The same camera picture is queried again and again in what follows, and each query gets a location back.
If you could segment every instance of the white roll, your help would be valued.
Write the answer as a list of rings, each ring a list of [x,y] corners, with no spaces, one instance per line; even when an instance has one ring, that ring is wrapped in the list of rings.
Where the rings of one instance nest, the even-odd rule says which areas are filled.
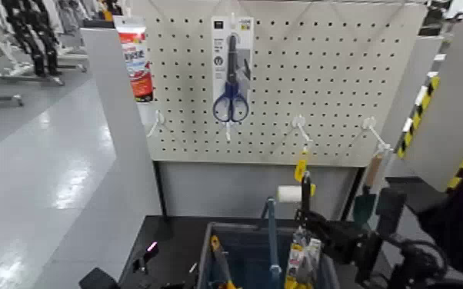
[[[301,186],[278,186],[280,203],[298,203],[301,201]]]

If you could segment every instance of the pink light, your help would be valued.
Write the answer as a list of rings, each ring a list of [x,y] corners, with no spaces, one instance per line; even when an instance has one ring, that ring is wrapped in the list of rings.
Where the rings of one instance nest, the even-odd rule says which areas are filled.
[[[158,242],[156,241],[152,242],[152,244],[147,248],[147,252],[150,252],[152,249],[154,249],[157,243]]]

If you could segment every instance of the white pegboard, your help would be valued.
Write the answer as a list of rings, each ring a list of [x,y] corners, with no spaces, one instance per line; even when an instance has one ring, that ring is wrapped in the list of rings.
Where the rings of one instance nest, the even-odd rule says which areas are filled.
[[[306,118],[309,163],[360,167],[380,132],[426,9],[414,3],[240,3],[255,18],[250,115],[231,128],[212,114],[213,15],[228,1],[136,2],[145,16],[153,85],[165,125],[149,138],[158,161],[294,164],[304,139],[292,129]]]

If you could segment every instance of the scissors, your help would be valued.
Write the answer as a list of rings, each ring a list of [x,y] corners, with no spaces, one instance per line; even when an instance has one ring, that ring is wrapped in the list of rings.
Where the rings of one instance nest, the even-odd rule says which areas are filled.
[[[217,98],[213,107],[214,117],[223,122],[242,121],[249,113],[248,102],[241,95],[235,71],[237,67],[236,45],[237,39],[235,35],[231,35],[228,47],[228,70],[226,71],[225,93]]]

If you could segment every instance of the product packaging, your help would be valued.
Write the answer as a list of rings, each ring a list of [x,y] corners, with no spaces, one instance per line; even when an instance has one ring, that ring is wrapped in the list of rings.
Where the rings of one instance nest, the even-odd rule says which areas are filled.
[[[219,121],[248,115],[254,23],[252,17],[212,17],[212,97]]]
[[[317,283],[321,241],[308,239],[308,233],[302,228],[293,234],[284,289],[313,289],[312,285]]]
[[[145,39],[145,20],[139,17],[114,16],[133,94],[137,102],[152,101],[151,59]]]

